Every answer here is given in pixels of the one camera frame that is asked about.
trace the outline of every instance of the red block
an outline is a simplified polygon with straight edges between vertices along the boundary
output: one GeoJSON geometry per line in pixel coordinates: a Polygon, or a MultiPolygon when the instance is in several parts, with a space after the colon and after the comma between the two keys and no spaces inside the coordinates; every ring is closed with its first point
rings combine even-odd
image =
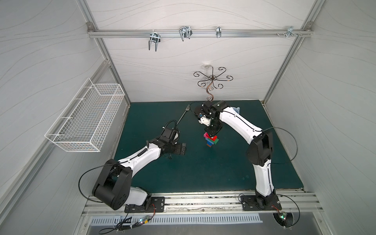
{"type": "Polygon", "coordinates": [[[208,138],[208,139],[211,139],[212,141],[215,141],[215,140],[217,139],[217,136],[214,136],[213,138],[211,138],[211,137],[208,135],[207,132],[205,132],[204,137],[205,137],[205,138],[208,138]]]}

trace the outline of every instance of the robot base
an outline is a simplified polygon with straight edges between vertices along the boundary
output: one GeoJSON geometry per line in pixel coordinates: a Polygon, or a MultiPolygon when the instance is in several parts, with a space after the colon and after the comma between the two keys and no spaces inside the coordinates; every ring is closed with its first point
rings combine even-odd
{"type": "Polygon", "coordinates": [[[144,210],[144,208],[142,206],[125,205],[124,211],[129,210],[129,213],[153,213],[154,207],[151,204],[154,204],[155,212],[163,212],[164,211],[164,202],[165,202],[164,197],[152,197],[151,202],[150,202],[150,207],[149,207],[148,210],[144,210]]]}
{"type": "Polygon", "coordinates": [[[275,211],[276,209],[272,207],[272,205],[274,205],[279,210],[282,210],[281,204],[278,203],[278,196],[275,194],[272,194],[270,196],[272,196],[270,203],[268,205],[265,205],[265,208],[262,209],[258,206],[256,195],[242,195],[240,196],[241,207],[244,211],[275,211]]]}

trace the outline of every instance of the metal hook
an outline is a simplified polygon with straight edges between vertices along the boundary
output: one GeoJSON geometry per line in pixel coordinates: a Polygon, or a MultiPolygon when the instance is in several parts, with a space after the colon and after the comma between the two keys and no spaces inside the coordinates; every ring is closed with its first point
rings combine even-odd
{"type": "Polygon", "coordinates": [[[191,39],[192,30],[190,26],[183,26],[179,28],[179,34],[182,38],[182,41],[184,42],[184,38],[187,37],[188,39],[191,39]]]}
{"type": "Polygon", "coordinates": [[[158,43],[161,41],[161,36],[157,33],[151,33],[150,34],[150,40],[149,40],[149,51],[150,47],[152,46],[152,42],[155,43],[155,51],[157,51],[158,43]]]}
{"type": "Polygon", "coordinates": [[[217,27],[216,33],[217,33],[217,38],[220,38],[222,36],[222,28],[220,26],[217,27]]]}
{"type": "Polygon", "coordinates": [[[284,35],[285,35],[286,38],[288,38],[291,35],[295,36],[295,37],[299,37],[299,35],[297,35],[296,33],[293,33],[293,27],[292,26],[287,29],[287,32],[284,33],[284,35]]]}

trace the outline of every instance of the decorative metal hook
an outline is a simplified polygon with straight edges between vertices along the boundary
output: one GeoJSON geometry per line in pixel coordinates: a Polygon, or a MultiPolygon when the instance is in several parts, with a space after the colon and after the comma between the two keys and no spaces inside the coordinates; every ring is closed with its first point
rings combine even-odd
{"type": "Polygon", "coordinates": [[[200,86],[200,87],[205,87],[206,86],[206,82],[207,81],[211,81],[210,84],[206,87],[206,93],[208,93],[210,95],[206,99],[209,100],[209,101],[214,100],[214,95],[211,94],[209,91],[214,90],[214,88],[215,89],[222,89],[223,88],[223,85],[220,84],[220,83],[216,86],[214,84],[215,80],[218,80],[218,81],[232,81],[233,80],[233,77],[230,76],[230,75],[226,76],[227,80],[220,80],[220,79],[218,79],[219,76],[221,76],[224,72],[226,72],[226,68],[225,67],[219,67],[218,68],[219,71],[222,71],[222,70],[224,70],[224,71],[220,75],[217,75],[217,76],[214,75],[214,68],[213,68],[213,66],[211,66],[211,67],[212,67],[212,75],[211,76],[207,76],[207,75],[201,73],[200,71],[197,71],[197,72],[193,73],[193,76],[195,76],[195,77],[199,77],[200,74],[202,74],[202,75],[204,75],[205,77],[208,78],[206,80],[201,80],[201,81],[197,82],[197,85],[200,86]]]}
{"type": "Polygon", "coordinates": [[[192,30],[190,26],[183,26],[179,28],[179,34],[182,38],[182,41],[184,42],[184,38],[187,37],[188,39],[191,39],[192,30]]]}
{"type": "Polygon", "coordinates": [[[151,33],[150,34],[150,40],[149,40],[149,51],[150,47],[152,46],[152,42],[155,43],[155,51],[157,51],[158,43],[161,41],[161,36],[157,33],[151,33]]]}

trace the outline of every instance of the table surface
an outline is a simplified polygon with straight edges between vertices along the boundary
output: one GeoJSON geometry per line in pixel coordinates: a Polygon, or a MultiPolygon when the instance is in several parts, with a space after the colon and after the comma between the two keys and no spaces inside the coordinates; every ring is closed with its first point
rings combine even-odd
{"type": "MultiPolygon", "coordinates": [[[[115,159],[125,158],[143,148],[146,140],[160,135],[162,127],[171,119],[178,120],[192,102],[132,103],[126,119],[115,159]]],[[[240,115],[252,124],[266,129],[272,127],[261,102],[258,100],[228,101],[240,107],[240,115]]],[[[200,105],[193,103],[191,109],[200,105]]],[[[218,132],[218,143],[211,148],[203,137],[204,125],[188,111],[179,125],[179,142],[186,143],[185,155],[160,156],[140,170],[132,179],[132,186],[151,193],[255,190],[256,180],[252,164],[246,158],[247,142],[225,124],[218,132]]],[[[289,160],[278,136],[273,130],[272,162],[289,160]]],[[[291,163],[271,165],[275,188],[301,188],[291,163]]]]}

